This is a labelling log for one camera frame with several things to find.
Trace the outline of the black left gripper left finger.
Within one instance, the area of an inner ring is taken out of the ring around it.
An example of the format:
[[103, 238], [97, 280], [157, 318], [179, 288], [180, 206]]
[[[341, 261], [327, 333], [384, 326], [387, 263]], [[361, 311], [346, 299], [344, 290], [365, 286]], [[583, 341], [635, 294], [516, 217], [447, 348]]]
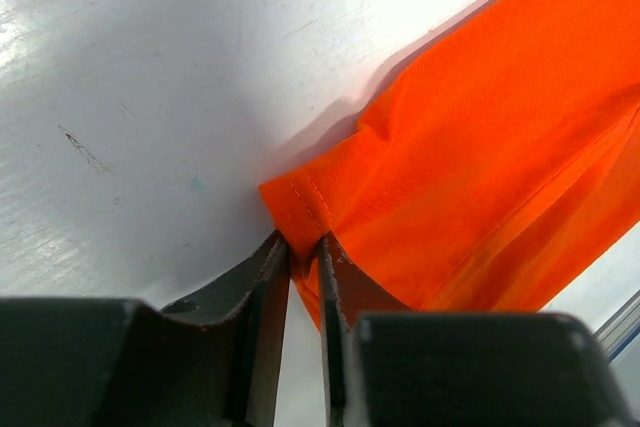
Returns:
[[288, 300], [279, 233], [156, 309], [126, 298], [5, 297], [5, 426], [270, 426]]

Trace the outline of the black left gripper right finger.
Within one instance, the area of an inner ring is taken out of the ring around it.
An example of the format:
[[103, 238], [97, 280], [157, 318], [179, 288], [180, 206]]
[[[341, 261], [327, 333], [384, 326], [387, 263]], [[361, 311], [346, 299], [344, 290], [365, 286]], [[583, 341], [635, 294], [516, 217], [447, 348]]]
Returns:
[[596, 336], [560, 313], [417, 312], [316, 248], [331, 426], [634, 426]]

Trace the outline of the orange t-shirt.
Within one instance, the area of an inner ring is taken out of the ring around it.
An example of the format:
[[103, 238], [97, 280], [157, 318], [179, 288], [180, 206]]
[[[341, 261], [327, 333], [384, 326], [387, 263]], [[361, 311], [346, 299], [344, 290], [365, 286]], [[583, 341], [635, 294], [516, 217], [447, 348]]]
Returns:
[[320, 315], [334, 234], [418, 311], [535, 311], [639, 220], [639, 0], [495, 0], [260, 195]]

